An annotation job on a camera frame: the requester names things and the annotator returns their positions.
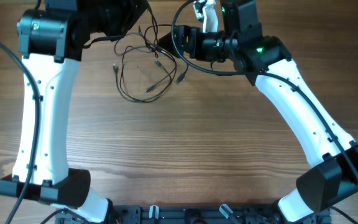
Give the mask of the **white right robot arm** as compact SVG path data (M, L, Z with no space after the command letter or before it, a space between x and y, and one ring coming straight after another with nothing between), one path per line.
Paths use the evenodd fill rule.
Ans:
M285 223L298 223L358 192L358 142L333 120L301 76L283 42L263 35L254 1L221 1L218 29L214 1L193 1L201 27L172 22L161 48L197 68L198 62L234 64L276 107L293 131L310 165L296 187L278 203Z

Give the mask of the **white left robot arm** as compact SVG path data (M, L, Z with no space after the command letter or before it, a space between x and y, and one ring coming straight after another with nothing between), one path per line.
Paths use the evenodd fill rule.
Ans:
M68 114L91 34L119 40L148 8L145 0L39 1L23 13L13 56L24 73L21 141L0 195L54 206L83 223L121 222L112 201L90 187L90 172L68 165Z

